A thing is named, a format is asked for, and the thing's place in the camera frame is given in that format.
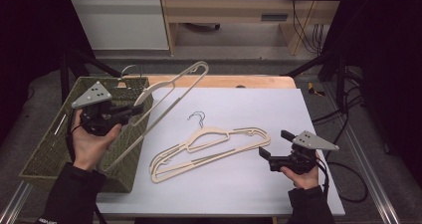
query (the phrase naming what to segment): white plastic hanger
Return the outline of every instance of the white plastic hanger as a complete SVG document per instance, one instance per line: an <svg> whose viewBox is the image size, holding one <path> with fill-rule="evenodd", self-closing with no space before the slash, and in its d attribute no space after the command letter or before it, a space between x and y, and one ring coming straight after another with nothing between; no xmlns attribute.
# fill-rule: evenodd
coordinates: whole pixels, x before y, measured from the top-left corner
<svg viewBox="0 0 422 224"><path fill-rule="evenodd" d="M223 134L223 138L206 142L201 145L192 146L195 140L197 140L199 137L204 136L206 134ZM195 160L191 160L191 161L187 161L187 162L175 164L169 167L158 169L160 165L167 164L167 162L169 161L171 157L173 157L174 155L176 155L177 153L181 151L186 150L189 153L196 152L204 148L210 147L212 145L225 142L230 139L230 135L232 134L246 134L248 136L253 136L257 134L263 139L260 141L255 141L250 144L247 144L241 147L236 147L236 148L233 148L221 153L204 156ZM151 174L151 179L155 183L161 182L170 177L181 174L183 172L186 172L190 169L204 165L206 163L218 160L220 158L233 155L235 153L258 148L259 146L268 145L270 144L270 141L271 141L270 136L265 131L257 127L236 128L236 129L231 129L231 130L225 130L225 129L214 127L214 126L201 127L201 129L194 132L186 141L176 144L158 153L157 155L155 155L155 157L152 159L151 163L149 164L149 172Z"/></svg>
<svg viewBox="0 0 422 224"><path fill-rule="evenodd" d="M205 62L197 62L194 65L192 65L191 67L189 67L188 69L186 69L185 71L183 71L182 73L180 73L179 75L177 75L176 77L174 77L173 79L171 79L170 81L166 81L166 82L160 82L157 84L154 84L150 87L148 87L147 89L145 89L142 94L137 98L136 102L134 103L134 106L138 106L140 104L142 104L146 98L151 95L153 92L155 92L156 90L166 87L168 85L172 85L172 89L164 96L163 99L161 99L158 103L156 103L148 112L146 112L137 122L132 122L130 125L132 126L137 126L139 125L164 99L166 99L168 97L168 95L170 95L170 93L172 93L174 91L174 89L176 88L176 82L177 80L179 80L181 77L196 72L198 70L199 67L203 67L205 69L205 71L202 73L201 76L198 77L198 79L188 88L188 90L183 93L182 96L180 96L179 98L176 99L176 101L171 104L171 106L169 108L167 108L167 110L165 110L156 121L154 121L152 124L150 124L145 132L137 139L133 142L133 144L131 144L112 164L110 164L107 168L103 168L103 164L100 163L97 166L97 170L101 171L101 172L107 172L109 170L111 170L112 168L114 168L119 162L121 162L122 159L124 159L144 138L145 136L192 90L192 88L194 86L196 86L196 84L199 83L199 81L201 81L205 75L208 73L208 64Z"/></svg>

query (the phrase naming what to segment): black sleeve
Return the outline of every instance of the black sleeve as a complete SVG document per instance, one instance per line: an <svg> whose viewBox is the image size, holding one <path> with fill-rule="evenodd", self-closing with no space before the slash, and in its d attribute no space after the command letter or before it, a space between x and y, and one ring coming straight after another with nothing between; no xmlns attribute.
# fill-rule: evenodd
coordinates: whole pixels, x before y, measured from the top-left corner
<svg viewBox="0 0 422 224"><path fill-rule="evenodd" d="M106 177L67 163L50 191L43 215L36 224L93 223L97 194Z"/></svg>
<svg viewBox="0 0 422 224"><path fill-rule="evenodd" d="M320 186L289 192L293 214L288 224L332 224L334 218Z"/></svg>

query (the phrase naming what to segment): woven green basket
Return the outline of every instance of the woven green basket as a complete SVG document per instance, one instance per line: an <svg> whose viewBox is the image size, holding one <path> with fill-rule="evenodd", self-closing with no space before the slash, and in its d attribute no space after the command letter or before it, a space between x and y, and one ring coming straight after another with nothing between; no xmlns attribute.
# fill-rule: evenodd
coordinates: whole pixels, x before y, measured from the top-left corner
<svg viewBox="0 0 422 224"><path fill-rule="evenodd" d="M94 83L101 82L112 94L112 102L118 106L133 105L142 89L148 87L147 78L78 78L65 103L53 123L44 134L43 139L32 153L19 176L41 189L49 191L66 162L71 161L66 147L68 123L73 121L71 103L81 96ZM152 107L152 96L144 105L144 112ZM124 128L118 139L104 157L104 166L113 163L146 130L148 117L137 126L130 124ZM107 174L102 192L130 192L136 175L142 142L137 145L118 165Z"/></svg>

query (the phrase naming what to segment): white table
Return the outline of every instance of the white table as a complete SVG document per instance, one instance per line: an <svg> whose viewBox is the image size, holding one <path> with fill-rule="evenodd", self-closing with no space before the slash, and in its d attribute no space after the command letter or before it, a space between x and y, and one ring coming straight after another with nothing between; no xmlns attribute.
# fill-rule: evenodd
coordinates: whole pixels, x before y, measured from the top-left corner
<svg viewBox="0 0 422 224"><path fill-rule="evenodd" d="M176 89L157 107L155 120L185 88ZM167 93L153 93L154 101ZM280 137L285 129L293 134L315 132L302 93L298 89L193 89L145 138L133 190L126 194L101 193L99 209L114 216L279 216L291 214L288 191L294 186L282 173L271 172L258 149L238 153L200 166L160 183L151 181L148 167L158 152L187 139L199 128L194 112L205 112L204 125L232 129L255 126L272 138L266 146L272 155L289 155L291 143ZM236 137L216 148L176 156L171 164L191 160L228 145L250 141ZM323 173L319 174L323 183ZM333 215L344 209L329 175L328 205Z"/></svg>

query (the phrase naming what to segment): person's arm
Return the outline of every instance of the person's arm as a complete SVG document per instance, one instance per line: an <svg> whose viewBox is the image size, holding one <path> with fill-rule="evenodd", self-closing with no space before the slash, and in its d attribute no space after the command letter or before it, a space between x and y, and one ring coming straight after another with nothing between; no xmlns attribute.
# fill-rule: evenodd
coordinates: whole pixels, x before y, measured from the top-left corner
<svg viewBox="0 0 422 224"><path fill-rule="evenodd" d="M94 136L79 126L80 114L81 111L76 112L72 133L75 162L65 164L37 224L93 223L97 195L106 181L93 169L117 138L121 125L117 124L106 136Z"/></svg>
<svg viewBox="0 0 422 224"><path fill-rule="evenodd" d="M296 187L289 191L293 207L288 224L332 224L334 218L318 184L318 169L297 175L287 167L280 169Z"/></svg>

